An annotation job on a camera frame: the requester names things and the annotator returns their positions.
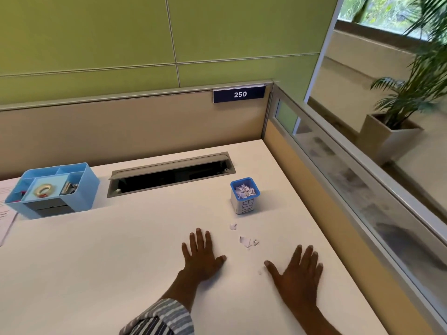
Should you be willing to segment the striped shirt sleeve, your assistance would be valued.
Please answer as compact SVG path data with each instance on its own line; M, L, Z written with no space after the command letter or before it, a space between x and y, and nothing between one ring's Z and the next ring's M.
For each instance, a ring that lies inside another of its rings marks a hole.
M174 299L161 299L123 327L119 335L195 335L190 312Z

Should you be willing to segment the white printed paper sheet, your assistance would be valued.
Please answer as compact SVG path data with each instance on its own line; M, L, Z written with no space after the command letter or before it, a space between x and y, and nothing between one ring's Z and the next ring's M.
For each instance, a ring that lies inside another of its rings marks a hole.
M0 181L0 247L3 246L17 216L17 212L10 208L5 200L18 181L19 178Z

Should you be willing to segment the person's right forearm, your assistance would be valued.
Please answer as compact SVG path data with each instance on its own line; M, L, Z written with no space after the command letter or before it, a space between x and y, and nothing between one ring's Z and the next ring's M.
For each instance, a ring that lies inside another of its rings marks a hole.
M288 306L306 335L342 335L321 313L316 304L300 301Z

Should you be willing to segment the blue-rimmed white pen cup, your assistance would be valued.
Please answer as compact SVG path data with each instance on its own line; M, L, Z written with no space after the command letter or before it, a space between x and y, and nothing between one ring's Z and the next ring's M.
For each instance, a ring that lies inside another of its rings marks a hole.
M257 195L254 197L249 197L244 200L238 199L235 195L234 188L237 186L240 186L242 184L245 184L245 185L255 188ZM254 208L257 204L256 202L258 201L258 197L260 197L260 195L261 195L261 192L258 189L255 181L251 177L232 181L230 183L230 188L231 188L230 201L231 201L233 210L236 214L241 215L241 214L245 214L245 213L248 213L248 212L251 212L254 210Z

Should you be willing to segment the tape roll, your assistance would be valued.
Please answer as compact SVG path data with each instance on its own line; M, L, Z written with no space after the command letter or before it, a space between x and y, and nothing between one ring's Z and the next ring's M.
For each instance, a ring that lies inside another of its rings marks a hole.
M46 198L54 193L56 186L53 184L42 184L35 188L33 195L37 198Z

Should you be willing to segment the beige cubicle partition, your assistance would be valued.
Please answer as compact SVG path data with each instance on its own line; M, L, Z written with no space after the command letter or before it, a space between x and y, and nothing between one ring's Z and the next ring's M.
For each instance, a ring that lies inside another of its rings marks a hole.
M266 85L262 99L213 90ZM74 163L100 166L261 139L271 79L0 105L0 180Z

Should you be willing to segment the glass-topped side partition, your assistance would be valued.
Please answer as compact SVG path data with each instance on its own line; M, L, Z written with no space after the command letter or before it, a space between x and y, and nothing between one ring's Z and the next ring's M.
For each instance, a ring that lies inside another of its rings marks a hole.
M263 140L386 330L447 335L447 224L275 83Z

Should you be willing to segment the pile of torn paper scraps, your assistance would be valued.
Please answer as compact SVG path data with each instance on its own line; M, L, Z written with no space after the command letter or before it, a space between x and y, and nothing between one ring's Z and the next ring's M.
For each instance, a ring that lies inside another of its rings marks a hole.
M235 195L238 199L244 200L257 195L255 188L242 184L234 188Z

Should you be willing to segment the blue desk organizer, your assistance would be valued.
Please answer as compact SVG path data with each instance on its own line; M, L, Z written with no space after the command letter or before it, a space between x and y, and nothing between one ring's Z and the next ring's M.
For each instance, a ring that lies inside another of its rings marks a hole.
M30 169L4 202L28 219L78 213L92 208L99 184L87 163Z

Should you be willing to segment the dark blue desk sign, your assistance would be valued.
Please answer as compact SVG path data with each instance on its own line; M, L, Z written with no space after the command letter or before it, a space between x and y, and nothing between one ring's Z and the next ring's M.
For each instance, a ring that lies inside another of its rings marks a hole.
M243 86L213 90L213 103L225 103L244 100L262 99L266 85Z

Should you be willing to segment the person's left forearm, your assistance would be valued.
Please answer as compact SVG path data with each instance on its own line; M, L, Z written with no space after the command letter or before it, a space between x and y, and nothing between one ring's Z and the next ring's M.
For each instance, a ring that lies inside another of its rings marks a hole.
M160 299L175 300L182 304L188 312L191 312L198 286L202 281L203 279L197 273L186 269L180 270Z

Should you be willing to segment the person's right hand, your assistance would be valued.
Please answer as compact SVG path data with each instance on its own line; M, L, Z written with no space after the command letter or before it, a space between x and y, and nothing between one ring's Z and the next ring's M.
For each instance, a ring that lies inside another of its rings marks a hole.
M302 256L305 250L298 245L286 267L281 274L282 283L274 283L280 297L288 307L299 302L316 304L319 283L315 283L315 269L319 262L319 255L313 248L309 270L302 269Z

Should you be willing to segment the beige square planter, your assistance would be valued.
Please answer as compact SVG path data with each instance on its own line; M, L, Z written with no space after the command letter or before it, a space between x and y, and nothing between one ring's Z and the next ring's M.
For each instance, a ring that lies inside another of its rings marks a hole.
M357 136L355 146L378 166L400 157L408 151L422 127L406 120L398 129L383 123L384 114L368 114Z

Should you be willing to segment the window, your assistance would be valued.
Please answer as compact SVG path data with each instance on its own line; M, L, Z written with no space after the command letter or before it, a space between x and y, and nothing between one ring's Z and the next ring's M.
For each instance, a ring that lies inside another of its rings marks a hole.
M344 0L338 20L447 43L447 0Z

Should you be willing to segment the green palm plant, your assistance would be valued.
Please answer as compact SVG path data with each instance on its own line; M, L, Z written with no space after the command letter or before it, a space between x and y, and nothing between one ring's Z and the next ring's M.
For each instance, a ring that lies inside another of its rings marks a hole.
M376 103L382 123L389 129L400 129L415 112L433 112L447 96L447 0L412 0L411 26L405 31L425 34L427 40L414 49L405 80L381 77L370 89L391 93Z

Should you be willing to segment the person's left hand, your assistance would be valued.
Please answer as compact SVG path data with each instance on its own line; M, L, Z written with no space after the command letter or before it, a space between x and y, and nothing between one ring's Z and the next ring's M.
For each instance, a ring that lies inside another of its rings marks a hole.
M189 235L189 252L191 254L191 260L188 264L185 264L184 269L197 273L203 281L207 281L214 277L217 273L213 273L212 263L217 258L213 251L213 242L209 231L203 233L205 239L205 253L204 255L197 254L196 244L196 231L191 232Z

